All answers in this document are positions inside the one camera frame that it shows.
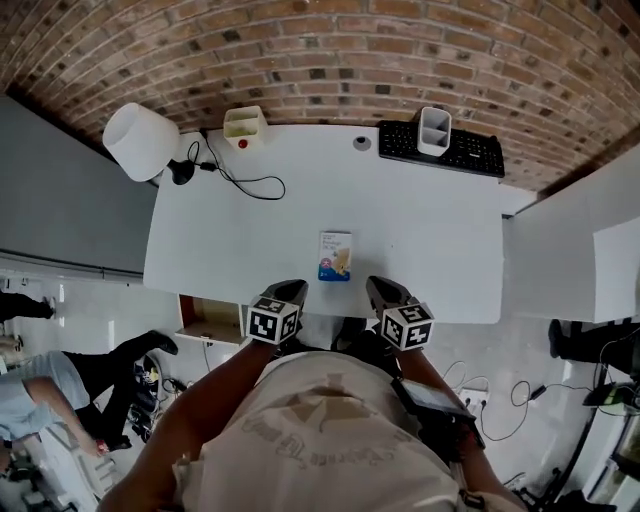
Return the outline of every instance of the cereal box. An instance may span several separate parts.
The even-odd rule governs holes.
[[[351,279],[351,233],[320,233],[320,281]]]

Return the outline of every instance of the brick wall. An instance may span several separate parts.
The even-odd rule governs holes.
[[[129,101],[183,131],[247,104],[359,125],[438,105],[532,190],[640,141],[627,0],[4,0],[0,73],[96,141]]]

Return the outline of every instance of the hand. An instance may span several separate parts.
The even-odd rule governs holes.
[[[93,455],[94,457],[100,457],[102,455],[100,448],[98,447],[98,442],[86,432],[79,435],[76,434],[76,438],[78,439],[80,448],[82,448],[82,451],[85,453]]]

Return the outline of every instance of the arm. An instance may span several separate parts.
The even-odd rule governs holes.
[[[35,377],[23,381],[23,384],[36,405],[44,402],[62,418],[85,452],[95,456],[100,455],[95,440],[84,429],[69,400],[51,377]]]
[[[195,460],[202,445],[222,432],[275,350],[275,345],[251,341],[182,393],[162,416],[133,469],[98,510],[155,511],[171,503],[175,490],[171,466],[184,454]]]
[[[405,379],[436,388],[464,407],[421,350],[395,351],[395,354]],[[495,494],[523,508],[522,501],[500,483],[482,448],[476,444],[475,440],[467,437],[461,448],[464,455],[461,466],[469,491]]]

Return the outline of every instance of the black pants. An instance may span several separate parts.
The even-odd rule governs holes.
[[[38,302],[21,293],[0,292],[0,323],[16,316],[51,318],[53,311],[46,302]]]
[[[621,338],[625,339],[607,345]],[[556,344],[556,349],[562,359],[585,363],[599,363],[602,353],[603,363],[623,373],[631,373],[634,344],[638,342],[640,324],[607,325],[565,338]]]
[[[102,413],[93,403],[76,410],[80,423],[91,437],[96,440],[102,439],[107,444],[120,439],[134,398],[133,363],[156,348],[158,343],[157,335],[146,333],[125,341],[108,354],[85,355],[65,352],[78,370],[91,402],[113,386],[109,403]]]

